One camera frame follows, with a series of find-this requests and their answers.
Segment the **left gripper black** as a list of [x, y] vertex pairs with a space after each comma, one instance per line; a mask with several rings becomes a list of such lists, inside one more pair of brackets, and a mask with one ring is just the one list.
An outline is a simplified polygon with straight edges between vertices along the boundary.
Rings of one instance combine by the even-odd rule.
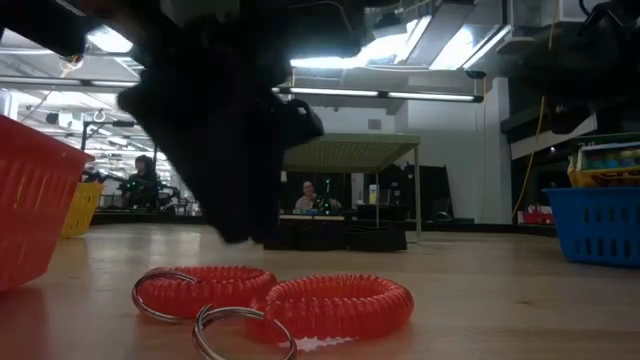
[[212, 19], [187, 24], [175, 42], [155, 49], [118, 105], [160, 147], [228, 244], [249, 237], [248, 180], [261, 174], [253, 240], [264, 244], [278, 232], [285, 151], [324, 129], [306, 103], [285, 102], [261, 85], [256, 67], [218, 40], [221, 32]]

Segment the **green crayon box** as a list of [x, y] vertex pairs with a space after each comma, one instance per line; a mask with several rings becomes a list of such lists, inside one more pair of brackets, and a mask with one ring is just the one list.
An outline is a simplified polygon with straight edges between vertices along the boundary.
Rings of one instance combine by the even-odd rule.
[[633, 187], [640, 186], [640, 167], [622, 169], [602, 169], [594, 171], [568, 171], [573, 187]]
[[578, 151], [577, 171], [640, 169], [640, 142], [584, 146]]

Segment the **red coil wrist keychain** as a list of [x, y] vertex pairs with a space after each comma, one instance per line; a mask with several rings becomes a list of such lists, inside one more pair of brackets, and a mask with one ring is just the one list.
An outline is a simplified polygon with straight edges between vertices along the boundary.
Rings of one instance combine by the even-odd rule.
[[276, 283], [274, 274], [248, 266], [157, 267], [136, 281], [131, 298], [143, 314], [181, 322], [194, 319], [206, 305], [247, 307]]
[[301, 339], [387, 336], [408, 324], [414, 307], [411, 292], [386, 278], [312, 275], [279, 282], [247, 307], [203, 307], [196, 316], [192, 339], [206, 360], [226, 360], [209, 346], [204, 331], [218, 320], [247, 317], [258, 322], [249, 329], [255, 338], [287, 346], [280, 360], [297, 360]]

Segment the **blue plastic basket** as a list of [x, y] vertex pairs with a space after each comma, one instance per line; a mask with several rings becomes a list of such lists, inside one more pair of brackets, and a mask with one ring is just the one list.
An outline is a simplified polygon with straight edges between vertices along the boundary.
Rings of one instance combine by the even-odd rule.
[[640, 187], [544, 192], [567, 260], [640, 268]]

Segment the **green perforated metal shelf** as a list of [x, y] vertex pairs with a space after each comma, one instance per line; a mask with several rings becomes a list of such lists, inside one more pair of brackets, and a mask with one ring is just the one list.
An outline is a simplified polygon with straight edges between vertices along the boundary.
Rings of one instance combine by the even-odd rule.
[[378, 175], [407, 153], [414, 156], [416, 242], [422, 235], [419, 135], [329, 133], [285, 152], [286, 172], [361, 173]]

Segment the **person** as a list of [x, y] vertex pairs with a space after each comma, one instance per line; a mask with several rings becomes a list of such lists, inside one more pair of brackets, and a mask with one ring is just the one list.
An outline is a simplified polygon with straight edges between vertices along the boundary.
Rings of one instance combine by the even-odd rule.
[[337, 211], [342, 208], [341, 203], [333, 198], [320, 197], [312, 182], [305, 181], [303, 183], [303, 195], [296, 201], [294, 209], [299, 211], [317, 210]]
[[138, 156], [135, 172], [123, 182], [121, 190], [125, 208], [153, 209], [157, 207], [160, 180], [154, 168], [154, 161], [147, 155]]

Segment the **red box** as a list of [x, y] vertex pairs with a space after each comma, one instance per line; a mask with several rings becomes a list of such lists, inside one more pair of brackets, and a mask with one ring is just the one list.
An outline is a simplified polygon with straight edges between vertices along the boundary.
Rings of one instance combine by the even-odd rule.
[[550, 206], [529, 205], [517, 213], [517, 221], [520, 225], [553, 225], [554, 217]]

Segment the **black cabinet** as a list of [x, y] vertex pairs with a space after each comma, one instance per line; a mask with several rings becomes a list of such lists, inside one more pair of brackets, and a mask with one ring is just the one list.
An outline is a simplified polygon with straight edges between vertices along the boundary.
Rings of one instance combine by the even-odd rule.
[[[445, 166], [419, 167], [421, 219], [426, 221], [450, 221], [455, 218], [448, 172]], [[379, 203], [369, 203], [369, 186], [379, 186]], [[378, 175], [364, 176], [364, 203], [357, 204], [355, 216], [360, 220], [381, 221], [416, 220], [414, 166], [392, 164]]]

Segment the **yellow plastic basket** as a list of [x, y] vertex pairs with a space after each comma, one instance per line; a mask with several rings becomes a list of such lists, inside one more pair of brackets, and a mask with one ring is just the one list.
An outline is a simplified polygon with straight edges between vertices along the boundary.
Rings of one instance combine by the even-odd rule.
[[99, 183], [79, 183], [69, 207], [60, 237], [86, 234], [99, 205], [104, 186]]

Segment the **long black linear light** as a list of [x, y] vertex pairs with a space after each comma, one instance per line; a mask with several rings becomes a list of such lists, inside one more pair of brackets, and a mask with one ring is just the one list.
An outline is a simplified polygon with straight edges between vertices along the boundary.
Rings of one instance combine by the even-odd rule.
[[480, 95], [460, 95], [425, 92], [398, 92], [380, 90], [353, 90], [353, 89], [326, 89], [326, 88], [301, 88], [301, 87], [274, 87], [272, 91], [281, 95], [318, 95], [334, 97], [377, 98], [392, 100], [415, 101], [439, 101], [457, 103], [481, 103], [484, 100]]

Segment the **orange plastic basket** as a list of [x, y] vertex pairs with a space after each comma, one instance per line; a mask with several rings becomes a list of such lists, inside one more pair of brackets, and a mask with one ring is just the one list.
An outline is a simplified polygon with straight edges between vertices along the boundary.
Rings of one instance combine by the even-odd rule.
[[0, 292], [43, 275], [93, 157], [0, 115]]

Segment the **black aluminium table frame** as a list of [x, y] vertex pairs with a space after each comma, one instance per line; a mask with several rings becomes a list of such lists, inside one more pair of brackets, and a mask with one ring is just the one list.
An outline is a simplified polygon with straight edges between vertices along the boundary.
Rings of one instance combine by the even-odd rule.
[[[93, 216], [92, 226], [114, 224], [167, 224], [167, 225], [206, 225], [203, 216], [170, 216], [141, 213], [98, 213]], [[461, 232], [461, 233], [509, 233], [543, 237], [556, 237], [554, 226], [514, 225], [514, 224], [476, 224], [471, 222], [423, 222], [422, 232]]]

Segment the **black metal stand frame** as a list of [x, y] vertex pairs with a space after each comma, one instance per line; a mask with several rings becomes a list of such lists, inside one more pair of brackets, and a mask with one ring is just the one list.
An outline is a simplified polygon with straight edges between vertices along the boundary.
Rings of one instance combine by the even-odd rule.
[[132, 120], [85, 121], [80, 149], [92, 157], [83, 180], [105, 186], [103, 194], [112, 197], [109, 207], [125, 208], [119, 187], [135, 172], [138, 156], [151, 157], [157, 172], [159, 147]]

